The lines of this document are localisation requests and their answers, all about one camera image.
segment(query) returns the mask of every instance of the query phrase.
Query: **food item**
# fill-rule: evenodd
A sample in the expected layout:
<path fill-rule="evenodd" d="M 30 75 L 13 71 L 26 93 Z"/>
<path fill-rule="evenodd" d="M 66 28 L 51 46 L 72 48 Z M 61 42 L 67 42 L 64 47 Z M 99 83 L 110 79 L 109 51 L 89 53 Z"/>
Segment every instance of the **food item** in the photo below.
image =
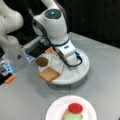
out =
<path fill-rule="evenodd" d="M 68 106 L 68 109 L 65 111 L 62 120 L 82 120 L 81 112 L 83 107 L 78 103 L 72 103 Z"/>
<path fill-rule="evenodd" d="M 48 64 L 48 59 L 45 58 L 45 57 L 39 57 L 37 60 L 36 60 L 36 64 L 40 67 L 45 67 L 47 66 Z"/>
<path fill-rule="evenodd" d="M 48 67 L 47 69 L 40 72 L 39 76 L 46 82 L 51 82 L 52 80 L 58 78 L 60 76 L 60 73 L 53 68 Z"/>

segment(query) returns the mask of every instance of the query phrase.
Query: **white plate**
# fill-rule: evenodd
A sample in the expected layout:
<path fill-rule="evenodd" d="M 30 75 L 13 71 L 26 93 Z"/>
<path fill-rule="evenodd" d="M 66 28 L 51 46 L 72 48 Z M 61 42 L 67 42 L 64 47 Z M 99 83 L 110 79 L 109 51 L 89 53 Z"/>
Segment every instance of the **white plate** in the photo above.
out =
<path fill-rule="evenodd" d="M 62 116 L 71 103 L 79 103 L 83 106 L 82 120 L 97 120 L 96 112 L 92 105 L 78 96 L 65 96 L 56 100 L 48 109 L 45 120 L 62 120 Z"/>

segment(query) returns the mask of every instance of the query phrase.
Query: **bread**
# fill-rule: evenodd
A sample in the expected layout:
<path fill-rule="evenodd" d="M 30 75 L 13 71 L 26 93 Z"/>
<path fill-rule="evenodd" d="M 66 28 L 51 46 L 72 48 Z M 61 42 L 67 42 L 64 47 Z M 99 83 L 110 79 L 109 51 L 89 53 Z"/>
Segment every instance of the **bread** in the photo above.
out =
<path fill-rule="evenodd" d="M 39 76 L 46 82 L 51 82 L 52 80 L 58 78 L 60 76 L 60 73 L 54 70 L 51 67 L 48 67 L 47 69 L 43 70 L 39 73 Z"/>
<path fill-rule="evenodd" d="M 45 67 L 48 65 L 48 59 L 45 58 L 45 57 L 39 57 L 37 60 L 36 60 L 36 64 L 40 67 Z"/>

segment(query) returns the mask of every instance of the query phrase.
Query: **black object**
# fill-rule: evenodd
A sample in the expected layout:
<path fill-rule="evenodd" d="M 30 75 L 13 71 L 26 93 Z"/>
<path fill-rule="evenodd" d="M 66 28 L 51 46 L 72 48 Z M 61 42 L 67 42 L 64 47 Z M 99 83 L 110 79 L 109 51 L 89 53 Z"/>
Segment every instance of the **black object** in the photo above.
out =
<path fill-rule="evenodd" d="M 11 73 L 8 73 L 6 76 L 0 73 L 0 85 L 2 85 L 10 76 L 12 76 Z"/>
<path fill-rule="evenodd" d="M 59 19 L 61 17 L 61 12 L 57 9 L 50 9 L 45 12 L 45 17 L 49 19 Z"/>

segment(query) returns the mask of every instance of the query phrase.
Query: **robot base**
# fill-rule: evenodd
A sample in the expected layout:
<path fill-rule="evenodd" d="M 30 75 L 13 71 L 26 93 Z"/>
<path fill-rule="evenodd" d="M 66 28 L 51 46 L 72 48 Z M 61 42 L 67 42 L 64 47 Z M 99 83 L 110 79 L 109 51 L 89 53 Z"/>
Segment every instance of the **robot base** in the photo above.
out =
<path fill-rule="evenodd" d="M 53 55 L 51 53 L 41 55 L 42 57 L 46 57 L 49 60 L 49 64 L 47 67 L 52 67 L 53 69 L 61 73 L 60 77 L 58 77 L 57 79 L 53 80 L 51 83 L 48 84 L 50 88 L 60 91 L 64 90 L 66 91 L 75 89 L 83 83 L 89 71 L 90 62 L 87 55 L 83 51 L 79 49 L 76 49 L 76 51 L 82 57 L 83 62 L 75 69 L 69 69 L 62 62 L 62 60 L 59 59 L 59 56 Z M 45 68 L 39 67 L 39 71 L 41 72 L 47 67 Z"/>

